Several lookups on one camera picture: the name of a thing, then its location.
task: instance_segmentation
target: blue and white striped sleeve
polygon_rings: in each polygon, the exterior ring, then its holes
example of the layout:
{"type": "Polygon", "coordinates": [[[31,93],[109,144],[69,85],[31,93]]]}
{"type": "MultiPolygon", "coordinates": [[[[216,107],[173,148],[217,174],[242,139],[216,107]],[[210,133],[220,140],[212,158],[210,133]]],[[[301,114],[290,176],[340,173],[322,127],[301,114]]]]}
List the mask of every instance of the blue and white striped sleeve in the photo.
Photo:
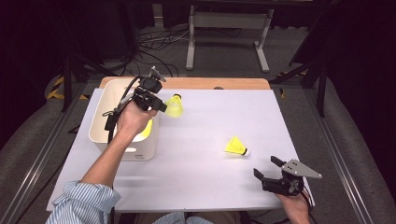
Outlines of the blue and white striped sleeve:
{"type": "Polygon", "coordinates": [[[54,210],[46,223],[107,223],[120,195],[105,185],[72,181],[64,194],[53,201],[54,210]]]}

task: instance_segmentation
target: shuttlecock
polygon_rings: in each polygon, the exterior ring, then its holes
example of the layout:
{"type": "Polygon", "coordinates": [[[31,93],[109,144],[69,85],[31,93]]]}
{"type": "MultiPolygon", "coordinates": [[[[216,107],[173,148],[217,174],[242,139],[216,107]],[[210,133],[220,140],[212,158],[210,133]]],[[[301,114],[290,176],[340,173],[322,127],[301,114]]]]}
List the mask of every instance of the shuttlecock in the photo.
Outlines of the shuttlecock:
{"type": "Polygon", "coordinates": [[[165,115],[171,118],[178,118],[183,114],[183,105],[181,104],[181,95],[176,93],[172,98],[165,102],[167,105],[165,115]]]}
{"type": "Polygon", "coordinates": [[[241,141],[236,136],[234,136],[230,140],[227,147],[225,148],[225,151],[240,154],[242,156],[248,156],[250,154],[248,149],[241,143],[241,141]]]}

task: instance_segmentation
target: storage box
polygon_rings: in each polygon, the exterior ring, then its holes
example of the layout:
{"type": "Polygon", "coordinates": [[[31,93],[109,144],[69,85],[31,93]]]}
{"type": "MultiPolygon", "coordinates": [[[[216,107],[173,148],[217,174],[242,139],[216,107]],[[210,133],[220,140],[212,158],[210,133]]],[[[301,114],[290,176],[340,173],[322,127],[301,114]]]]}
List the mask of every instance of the storage box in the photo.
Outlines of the storage box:
{"type": "MultiPolygon", "coordinates": [[[[98,146],[98,149],[104,151],[107,146],[108,131],[105,130],[107,117],[103,114],[113,110],[120,102],[126,88],[131,83],[132,78],[118,78],[109,81],[102,97],[96,107],[90,128],[89,137],[98,146]]],[[[134,91],[134,87],[138,85],[138,81],[133,85],[130,92],[134,91]]],[[[154,157],[157,148],[158,132],[160,128],[160,116],[152,119],[151,130],[149,135],[139,134],[134,141],[125,150],[122,157],[123,161],[147,161],[154,157]]]]}

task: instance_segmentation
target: person's right hand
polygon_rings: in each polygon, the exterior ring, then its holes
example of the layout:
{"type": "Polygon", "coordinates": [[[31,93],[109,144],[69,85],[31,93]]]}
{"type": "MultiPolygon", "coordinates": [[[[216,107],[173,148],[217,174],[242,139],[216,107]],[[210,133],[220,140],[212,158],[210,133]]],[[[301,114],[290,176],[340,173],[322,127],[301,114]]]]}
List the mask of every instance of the person's right hand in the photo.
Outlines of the person's right hand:
{"type": "Polygon", "coordinates": [[[128,133],[128,135],[134,138],[135,135],[145,130],[149,120],[156,115],[156,110],[144,111],[132,101],[125,106],[120,115],[117,123],[117,133],[128,133]]]}
{"type": "Polygon", "coordinates": [[[292,224],[309,224],[308,204],[303,195],[284,196],[275,194],[275,196],[283,203],[283,208],[292,224]]]}

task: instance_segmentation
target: gray carpet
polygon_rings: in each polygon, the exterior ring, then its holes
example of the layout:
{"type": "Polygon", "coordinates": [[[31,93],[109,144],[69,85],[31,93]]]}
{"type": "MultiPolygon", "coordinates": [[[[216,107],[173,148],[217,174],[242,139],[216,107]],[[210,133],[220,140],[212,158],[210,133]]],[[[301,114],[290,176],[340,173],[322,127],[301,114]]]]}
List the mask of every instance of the gray carpet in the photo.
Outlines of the gray carpet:
{"type": "MultiPolygon", "coordinates": [[[[227,30],[227,32],[235,35],[239,31],[227,30]]],[[[180,39],[165,49],[151,50],[148,53],[159,57],[166,63],[173,64],[178,72],[172,66],[170,69],[174,76],[178,74],[180,77],[262,77],[273,79],[279,72],[291,70],[288,63],[303,41],[306,30],[293,28],[270,30],[264,45],[264,53],[271,70],[268,74],[261,71],[256,52],[252,47],[254,37],[259,35],[259,32],[250,30],[243,30],[238,37],[230,37],[214,30],[202,31],[197,36],[192,71],[185,70],[188,46],[186,40],[180,39]]],[[[144,54],[142,54],[142,58],[137,56],[137,59],[145,63],[158,62],[144,54]]],[[[106,66],[111,66],[111,64],[113,63],[108,62],[106,66]]],[[[152,66],[151,64],[138,64],[139,69],[135,63],[130,63],[125,75],[129,75],[128,71],[137,74],[139,70],[142,74],[146,74],[152,66]]],[[[162,65],[158,64],[157,68],[162,74],[169,75],[162,65]]],[[[84,94],[91,94],[93,89],[99,86],[100,78],[102,78],[100,75],[91,76],[84,94]]],[[[307,91],[301,90],[296,85],[299,80],[298,77],[293,78],[288,81],[288,84],[274,85],[272,88],[276,93],[276,99],[300,160],[323,174],[323,179],[308,179],[316,202],[313,215],[318,223],[360,223],[344,183],[332,161],[326,138],[315,119],[316,111],[311,108],[306,97],[307,91]],[[284,89],[284,98],[280,97],[279,88],[284,89]]],[[[309,91],[315,94],[316,88],[309,91]]],[[[70,118],[61,130],[56,148],[53,149],[27,202],[37,195],[39,189],[44,186],[63,160],[75,137],[68,131],[79,125],[88,103],[89,100],[77,101],[70,118]]],[[[0,151],[0,192],[2,193],[0,217],[6,212],[26,172],[50,135],[56,119],[61,114],[62,105],[62,100],[49,99],[46,105],[34,113],[15,132],[0,151]]],[[[359,130],[340,103],[331,82],[328,82],[327,85],[325,114],[325,121],[329,125],[334,141],[343,155],[373,223],[395,223],[396,209],[389,190],[376,169],[359,130]]],[[[20,223],[45,222],[49,215],[46,212],[46,205],[55,181],[56,176],[39,195],[20,223]]],[[[286,217],[282,210],[249,211],[249,213],[262,223],[274,223],[286,217]]]]}

